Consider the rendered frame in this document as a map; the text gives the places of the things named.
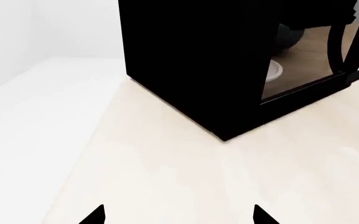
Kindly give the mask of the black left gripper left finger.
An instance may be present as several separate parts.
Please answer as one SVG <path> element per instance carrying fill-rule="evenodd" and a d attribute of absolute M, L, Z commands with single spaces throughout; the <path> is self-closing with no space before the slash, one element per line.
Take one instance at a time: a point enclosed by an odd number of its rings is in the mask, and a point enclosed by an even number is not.
<path fill-rule="evenodd" d="M 100 205 L 94 211 L 92 211 L 86 218 L 84 218 L 79 224 L 105 224 L 105 208 L 104 205 Z"/>

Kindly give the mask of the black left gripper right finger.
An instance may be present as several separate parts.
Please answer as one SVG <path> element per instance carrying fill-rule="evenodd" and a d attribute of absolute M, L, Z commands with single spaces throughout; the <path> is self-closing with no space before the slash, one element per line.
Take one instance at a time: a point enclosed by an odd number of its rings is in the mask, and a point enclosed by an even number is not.
<path fill-rule="evenodd" d="M 263 210 L 259 205 L 254 205 L 253 210 L 254 224 L 279 224 L 270 214 Z"/>

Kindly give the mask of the black microwave body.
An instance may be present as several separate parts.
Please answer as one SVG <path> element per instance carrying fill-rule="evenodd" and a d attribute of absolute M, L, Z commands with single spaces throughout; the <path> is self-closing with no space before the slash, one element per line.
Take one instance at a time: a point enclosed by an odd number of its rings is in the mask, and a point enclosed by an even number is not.
<path fill-rule="evenodd" d="M 126 72 L 223 141 L 332 95 L 336 74 L 263 99 L 279 24 L 354 19 L 355 0 L 118 0 Z"/>

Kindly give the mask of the white bowl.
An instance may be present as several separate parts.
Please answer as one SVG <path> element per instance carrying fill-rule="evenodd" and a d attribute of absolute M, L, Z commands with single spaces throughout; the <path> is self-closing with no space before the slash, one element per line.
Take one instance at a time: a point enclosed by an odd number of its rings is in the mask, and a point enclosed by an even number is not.
<path fill-rule="evenodd" d="M 266 83 L 272 82 L 281 76 L 283 72 L 282 66 L 274 60 L 269 63 L 269 68 L 266 76 Z"/>

